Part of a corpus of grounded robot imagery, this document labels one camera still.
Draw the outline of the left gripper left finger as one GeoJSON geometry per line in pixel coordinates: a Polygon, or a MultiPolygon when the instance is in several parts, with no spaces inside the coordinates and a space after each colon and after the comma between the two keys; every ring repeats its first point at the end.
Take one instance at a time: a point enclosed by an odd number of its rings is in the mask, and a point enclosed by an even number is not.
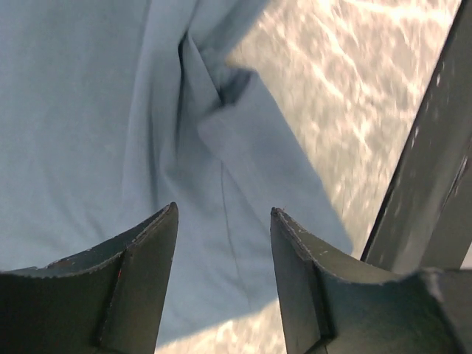
{"type": "Polygon", "coordinates": [[[172,203],[44,268],[1,273],[3,353],[153,353],[178,230],[172,203]]]}

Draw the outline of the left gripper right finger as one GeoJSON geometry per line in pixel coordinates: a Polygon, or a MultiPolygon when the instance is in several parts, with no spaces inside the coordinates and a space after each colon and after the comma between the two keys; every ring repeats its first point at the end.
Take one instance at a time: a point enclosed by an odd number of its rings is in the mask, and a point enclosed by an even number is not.
{"type": "Polygon", "coordinates": [[[361,262],[271,211],[271,247],[289,353],[469,353],[471,272],[406,276],[361,262]]]}

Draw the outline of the blue-grey t-shirt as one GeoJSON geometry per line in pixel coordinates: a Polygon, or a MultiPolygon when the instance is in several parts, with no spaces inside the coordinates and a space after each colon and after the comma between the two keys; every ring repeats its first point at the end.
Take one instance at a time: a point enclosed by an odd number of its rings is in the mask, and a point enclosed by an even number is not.
{"type": "Polygon", "coordinates": [[[169,203],[157,343],[277,296],[270,211],[353,248],[258,73],[226,56],[264,1],[1,3],[1,267],[43,266],[169,203]]]}

